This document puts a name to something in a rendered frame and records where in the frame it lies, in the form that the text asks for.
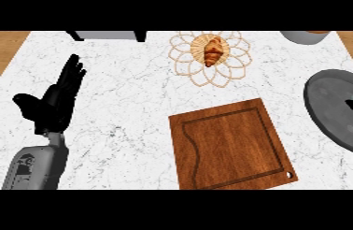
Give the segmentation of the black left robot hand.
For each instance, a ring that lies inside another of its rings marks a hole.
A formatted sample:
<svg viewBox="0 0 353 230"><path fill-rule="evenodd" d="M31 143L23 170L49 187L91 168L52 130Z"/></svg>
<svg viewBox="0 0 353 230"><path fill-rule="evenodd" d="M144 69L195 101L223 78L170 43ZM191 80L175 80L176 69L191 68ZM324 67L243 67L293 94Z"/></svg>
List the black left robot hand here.
<svg viewBox="0 0 353 230"><path fill-rule="evenodd" d="M73 54L64 65L58 82L49 87L43 98L39 99L27 93L14 96L12 101L21 109L24 118L34 122L37 135L62 133L67 130L86 73L79 56Z"/></svg>

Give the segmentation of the brown wooden cutting board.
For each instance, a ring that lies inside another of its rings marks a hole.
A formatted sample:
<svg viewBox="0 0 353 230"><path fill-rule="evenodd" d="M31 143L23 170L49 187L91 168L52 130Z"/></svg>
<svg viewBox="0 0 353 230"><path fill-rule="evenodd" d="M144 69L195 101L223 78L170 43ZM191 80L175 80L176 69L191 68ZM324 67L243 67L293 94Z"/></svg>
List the brown wooden cutting board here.
<svg viewBox="0 0 353 230"><path fill-rule="evenodd" d="M179 187L268 189L299 180L262 100L170 117Z"/></svg>

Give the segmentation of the dark grey pan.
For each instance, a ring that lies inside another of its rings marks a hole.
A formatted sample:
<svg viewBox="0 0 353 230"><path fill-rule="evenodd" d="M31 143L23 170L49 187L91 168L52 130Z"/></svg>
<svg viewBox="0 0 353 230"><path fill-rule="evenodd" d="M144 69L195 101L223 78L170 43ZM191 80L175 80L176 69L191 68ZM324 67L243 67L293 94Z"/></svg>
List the dark grey pan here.
<svg viewBox="0 0 353 230"><path fill-rule="evenodd" d="M353 72L319 71L305 83L303 101L324 134L353 152Z"/></svg>

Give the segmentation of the grey appliance with black legs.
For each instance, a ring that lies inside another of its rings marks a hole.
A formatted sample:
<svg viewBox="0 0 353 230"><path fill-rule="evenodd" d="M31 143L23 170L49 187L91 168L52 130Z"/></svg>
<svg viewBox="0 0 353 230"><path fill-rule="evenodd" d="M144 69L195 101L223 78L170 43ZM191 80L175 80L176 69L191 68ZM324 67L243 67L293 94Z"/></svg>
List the grey appliance with black legs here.
<svg viewBox="0 0 353 230"><path fill-rule="evenodd" d="M147 40L147 31L68 31L76 41L86 39L129 39L144 42Z"/></svg>

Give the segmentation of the beige woven flower placemat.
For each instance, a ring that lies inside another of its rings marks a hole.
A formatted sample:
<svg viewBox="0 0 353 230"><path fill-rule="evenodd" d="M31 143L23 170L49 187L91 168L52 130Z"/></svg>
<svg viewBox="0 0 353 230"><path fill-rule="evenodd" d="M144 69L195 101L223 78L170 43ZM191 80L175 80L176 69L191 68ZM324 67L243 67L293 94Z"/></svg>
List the beige woven flower placemat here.
<svg viewBox="0 0 353 230"><path fill-rule="evenodd" d="M204 47L215 37L221 37L223 55L210 67L204 64ZM188 77L203 87L225 88L232 80L246 78L247 67L253 63L252 44L240 31L179 31L170 38L169 58L175 62L179 76Z"/></svg>

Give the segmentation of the brown croissant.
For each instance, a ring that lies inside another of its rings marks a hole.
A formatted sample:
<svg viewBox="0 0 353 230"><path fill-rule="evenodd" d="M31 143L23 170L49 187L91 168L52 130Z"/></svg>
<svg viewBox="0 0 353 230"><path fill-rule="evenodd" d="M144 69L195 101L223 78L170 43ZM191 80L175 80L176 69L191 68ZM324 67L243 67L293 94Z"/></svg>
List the brown croissant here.
<svg viewBox="0 0 353 230"><path fill-rule="evenodd" d="M223 55L223 47L221 37L215 37L204 47L204 64L207 67L216 64Z"/></svg>

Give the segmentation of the grey round pot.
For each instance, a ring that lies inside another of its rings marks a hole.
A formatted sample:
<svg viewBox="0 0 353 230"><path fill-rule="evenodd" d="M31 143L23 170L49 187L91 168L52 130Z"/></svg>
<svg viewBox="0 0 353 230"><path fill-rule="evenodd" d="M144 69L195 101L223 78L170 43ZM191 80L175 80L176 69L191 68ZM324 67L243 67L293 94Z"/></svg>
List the grey round pot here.
<svg viewBox="0 0 353 230"><path fill-rule="evenodd" d="M284 37L302 45L318 44L328 36L328 31L281 31Z"/></svg>

